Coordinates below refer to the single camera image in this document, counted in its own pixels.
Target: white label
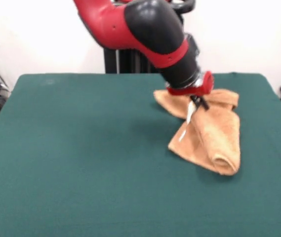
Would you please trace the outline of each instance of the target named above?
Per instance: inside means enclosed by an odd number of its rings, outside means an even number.
[[[6,87],[6,85],[4,85],[3,83],[1,83],[1,86],[2,86],[4,89],[7,89],[7,90],[8,90],[8,88]]]
[[[182,139],[183,139],[183,137],[185,136],[185,134],[186,134],[186,129],[187,129],[188,125],[190,124],[190,122],[191,122],[191,117],[192,117],[192,115],[193,115],[193,113],[194,113],[195,111],[196,111],[196,107],[195,107],[193,101],[191,101],[191,102],[189,103],[189,106],[188,106],[188,114],[187,114],[187,116],[186,116],[186,128],[185,128],[185,130],[183,131],[182,135],[180,136],[179,142],[181,142]]]

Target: towel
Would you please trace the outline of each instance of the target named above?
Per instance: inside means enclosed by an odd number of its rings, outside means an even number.
[[[187,118],[191,101],[188,96],[172,96],[167,90],[156,90],[154,97],[173,116]],[[175,133],[168,148],[196,165],[221,175],[234,175],[240,167],[240,119],[233,111],[238,106],[239,95],[215,89],[204,99],[209,103],[209,110],[199,107],[190,122],[184,122]]]

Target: folded towel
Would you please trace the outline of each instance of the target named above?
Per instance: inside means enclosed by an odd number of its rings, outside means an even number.
[[[191,101],[188,96],[172,96],[166,90],[157,90],[154,97],[170,114],[186,119]],[[215,89],[204,98],[209,110],[198,108],[189,124],[184,122],[176,132],[168,148],[206,169],[234,175],[240,167],[240,119],[232,110],[238,105],[239,95]]]

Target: orange towel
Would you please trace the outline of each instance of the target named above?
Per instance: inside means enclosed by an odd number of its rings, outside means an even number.
[[[166,90],[155,91],[154,97],[169,113],[186,119],[189,97],[172,96]],[[232,110],[238,105],[239,95],[215,89],[204,98],[209,103],[209,110],[198,108],[189,124],[184,122],[176,132],[168,148],[206,169],[234,175],[240,167],[240,119]]]

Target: table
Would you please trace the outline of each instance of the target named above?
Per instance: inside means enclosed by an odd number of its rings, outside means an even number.
[[[0,237],[281,237],[281,101],[259,74],[240,94],[241,169],[168,151],[182,121],[159,75],[24,75],[0,113]]]

